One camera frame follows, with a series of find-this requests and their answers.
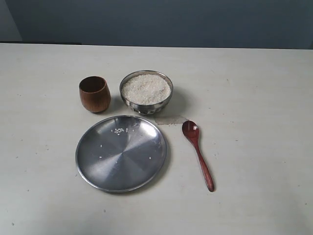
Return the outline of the reddish wooden spoon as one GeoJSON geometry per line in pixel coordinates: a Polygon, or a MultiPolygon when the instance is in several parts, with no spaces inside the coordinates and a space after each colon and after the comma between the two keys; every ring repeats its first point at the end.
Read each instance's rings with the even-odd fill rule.
{"type": "Polygon", "coordinates": [[[199,137],[200,137],[200,130],[198,126],[191,120],[187,120],[182,124],[182,132],[184,136],[191,142],[194,146],[196,153],[198,155],[199,163],[201,166],[201,170],[203,173],[203,177],[206,183],[206,186],[210,192],[215,191],[215,185],[213,179],[211,177],[210,171],[207,167],[207,164],[201,154],[199,148],[199,137]]]}

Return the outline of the steel bowl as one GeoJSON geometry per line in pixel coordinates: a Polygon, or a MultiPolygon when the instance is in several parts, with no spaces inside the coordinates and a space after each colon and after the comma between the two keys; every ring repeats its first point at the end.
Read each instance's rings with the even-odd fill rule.
{"type": "Polygon", "coordinates": [[[169,103],[170,99],[172,98],[174,87],[173,87],[173,83],[172,83],[171,79],[168,76],[166,76],[166,75],[164,75],[158,71],[139,70],[139,71],[132,72],[132,73],[128,74],[127,76],[125,76],[120,83],[119,90],[120,90],[120,96],[121,96],[123,102],[129,108],[131,108],[133,111],[135,111],[141,115],[151,115],[151,114],[157,113],[160,110],[162,110],[163,108],[165,108],[165,106],[169,103]],[[171,88],[171,94],[164,101],[157,103],[157,104],[153,104],[153,105],[138,105],[138,104],[135,104],[135,103],[132,103],[132,102],[126,100],[124,98],[124,96],[122,95],[123,85],[128,80],[130,80],[131,78],[134,78],[134,77],[139,76],[139,75],[146,75],[146,74],[158,75],[158,76],[162,77],[164,80],[166,80],[166,82],[168,83],[168,85],[171,88]]]}

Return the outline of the clear tape patch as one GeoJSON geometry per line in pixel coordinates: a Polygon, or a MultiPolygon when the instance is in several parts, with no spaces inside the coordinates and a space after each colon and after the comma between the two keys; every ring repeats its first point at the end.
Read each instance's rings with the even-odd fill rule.
{"type": "Polygon", "coordinates": [[[154,120],[157,125],[177,125],[183,124],[187,119],[180,115],[173,115],[173,116],[154,116],[154,120]]]}

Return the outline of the round steel plate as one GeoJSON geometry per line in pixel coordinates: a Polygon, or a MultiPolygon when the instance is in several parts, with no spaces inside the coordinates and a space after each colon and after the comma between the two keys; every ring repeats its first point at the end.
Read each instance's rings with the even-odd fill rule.
{"type": "Polygon", "coordinates": [[[136,190],[152,181],[167,158],[167,142],[150,121],[130,115],[106,118],[80,138],[75,162],[82,178],[108,193],[136,190]]]}

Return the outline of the brown wooden cup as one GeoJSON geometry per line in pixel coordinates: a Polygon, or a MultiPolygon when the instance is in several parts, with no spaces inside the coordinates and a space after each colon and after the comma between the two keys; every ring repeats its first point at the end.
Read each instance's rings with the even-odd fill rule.
{"type": "Polygon", "coordinates": [[[107,82],[100,76],[89,76],[79,83],[79,95],[83,107],[92,112],[100,113],[108,109],[111,94],[107,82]]]}

